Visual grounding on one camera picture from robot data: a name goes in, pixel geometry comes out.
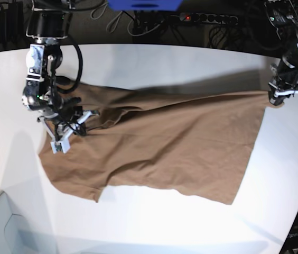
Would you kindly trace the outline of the brown t-shirt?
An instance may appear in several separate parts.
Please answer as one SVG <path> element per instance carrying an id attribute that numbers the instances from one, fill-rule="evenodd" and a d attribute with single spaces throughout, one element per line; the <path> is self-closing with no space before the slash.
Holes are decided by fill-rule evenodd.
<path id="1" fill-rule="evenodd" d="M 67 153 L 46 142 L 42 167 L 59 191 L 98 201 L 106 186 L 174 189 L 232 204 L 252 153 L 266 91 L 159 94 L 81 84 L 74 92 L 98 117 Z"/>

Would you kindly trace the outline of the black power strip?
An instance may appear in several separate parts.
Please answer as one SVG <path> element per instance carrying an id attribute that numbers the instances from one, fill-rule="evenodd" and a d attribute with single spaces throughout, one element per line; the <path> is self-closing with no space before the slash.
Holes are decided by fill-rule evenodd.
<path id="1" fill-rule="evenodd" d="M 182 22 L 193 22 L 200 24 L 237 25 L 239 23 L 237 16 L 221 14 L 180 13 L 179 18 Z"/>

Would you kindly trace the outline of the grey bin at corner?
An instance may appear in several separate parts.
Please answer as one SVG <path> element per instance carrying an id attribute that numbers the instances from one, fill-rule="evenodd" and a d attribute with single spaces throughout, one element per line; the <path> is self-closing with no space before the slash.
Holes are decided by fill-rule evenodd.
<path id="1" fill-rule="evenodd" d="M 0 193 L 0 253 L 28 253 L 7 195 Z"/>

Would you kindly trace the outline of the blue plastic box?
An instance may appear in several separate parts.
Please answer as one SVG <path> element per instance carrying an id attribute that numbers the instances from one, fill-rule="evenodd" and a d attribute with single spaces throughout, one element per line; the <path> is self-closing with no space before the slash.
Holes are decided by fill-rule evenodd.
<path id="1" fill-rule="evenodd" d="M 182 0 L 108 0 L 116 11 L 176 11 Z"/>

